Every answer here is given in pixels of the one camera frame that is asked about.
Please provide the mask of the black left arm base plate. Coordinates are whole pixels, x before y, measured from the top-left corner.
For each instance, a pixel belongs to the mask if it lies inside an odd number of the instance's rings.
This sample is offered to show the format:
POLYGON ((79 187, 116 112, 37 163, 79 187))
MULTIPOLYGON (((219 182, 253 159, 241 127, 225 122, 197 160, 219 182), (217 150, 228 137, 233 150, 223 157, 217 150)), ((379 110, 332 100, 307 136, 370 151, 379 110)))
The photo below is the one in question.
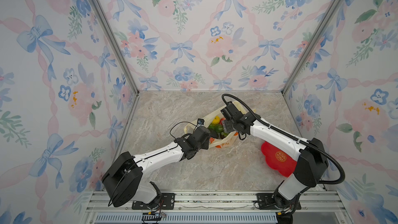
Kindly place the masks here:
POLYGON ((173 210, 175 205, 175 193, 160 193, 150 203, 133 201, 133 210, 173 210))

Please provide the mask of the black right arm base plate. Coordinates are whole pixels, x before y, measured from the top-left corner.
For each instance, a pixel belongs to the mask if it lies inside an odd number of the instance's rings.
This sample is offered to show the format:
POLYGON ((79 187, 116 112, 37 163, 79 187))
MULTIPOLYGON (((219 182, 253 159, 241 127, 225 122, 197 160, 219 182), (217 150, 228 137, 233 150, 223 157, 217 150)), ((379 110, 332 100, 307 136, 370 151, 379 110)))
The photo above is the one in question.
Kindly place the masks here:
POLYGON ((256 194, 256 198, 254 207, 260 210, 287 211, 293 210, 294 206, 297 209, 301 209, 301 204, 296 201, 296 197, 287 201, 281 197, 275 199, 273 193, 258 193, 256 194))

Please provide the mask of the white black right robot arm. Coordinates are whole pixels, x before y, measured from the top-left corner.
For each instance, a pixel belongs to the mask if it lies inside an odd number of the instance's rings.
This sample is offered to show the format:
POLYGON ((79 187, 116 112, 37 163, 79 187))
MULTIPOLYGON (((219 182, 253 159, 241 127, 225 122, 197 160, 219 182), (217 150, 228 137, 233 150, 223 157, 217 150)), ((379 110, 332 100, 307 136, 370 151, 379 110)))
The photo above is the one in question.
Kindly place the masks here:
POLYGON ((243 114, 232 102, 226 103, 221 113, 227 121, 228 129, 260 138, 296 162, 293 173, 274 191, 272 198, 275 202, 288 203, 299 193, 321 183, 328 163, 319 141, 301 139, 271 125, 253 112, 243 114))

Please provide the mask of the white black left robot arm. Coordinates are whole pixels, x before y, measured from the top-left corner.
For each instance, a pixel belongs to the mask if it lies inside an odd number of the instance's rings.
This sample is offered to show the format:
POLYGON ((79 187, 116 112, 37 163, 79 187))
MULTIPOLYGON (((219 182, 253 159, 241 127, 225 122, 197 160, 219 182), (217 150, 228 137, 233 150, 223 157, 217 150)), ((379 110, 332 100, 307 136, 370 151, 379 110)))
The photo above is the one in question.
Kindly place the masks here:
POLYGON ((162 193, 144 177, 168 164, 190 160, 201 149, 207 150, 210 135, 211 131, 201 125, 160 149, 141 155, 133 156, 128 151, 119 155, 102 177, 108 206, 120 207, 132 200, 147 209, 159 208, 162 193))

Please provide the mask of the pale yellow plastic bag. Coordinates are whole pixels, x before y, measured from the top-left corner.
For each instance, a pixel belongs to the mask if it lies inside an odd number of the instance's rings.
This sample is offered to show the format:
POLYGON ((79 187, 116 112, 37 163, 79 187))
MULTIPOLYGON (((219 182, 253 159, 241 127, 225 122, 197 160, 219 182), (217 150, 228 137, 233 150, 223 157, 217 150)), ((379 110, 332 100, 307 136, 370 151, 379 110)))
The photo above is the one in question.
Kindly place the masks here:
MULTIPOLYGON (((238 101, 232 102, 236 108, 241 111, 243 114, 246 114, 246 109, 240 104, 238 101)), ((210 130, 210 139, 209 139, 209 148, 226 148, 232 146, 235 141, 238 139, 237 132, 225 132, 223 128, 223 122, 225 120, 221 110, 224 108, 220 107, 216 111, 211 112, 210 114, 201 117, 200 119, 204 120, 204 126, 210 130)), ((184 127, 184 134, 193 133, 197 120, 192 121, 192 124, 187 124, 184 127)))

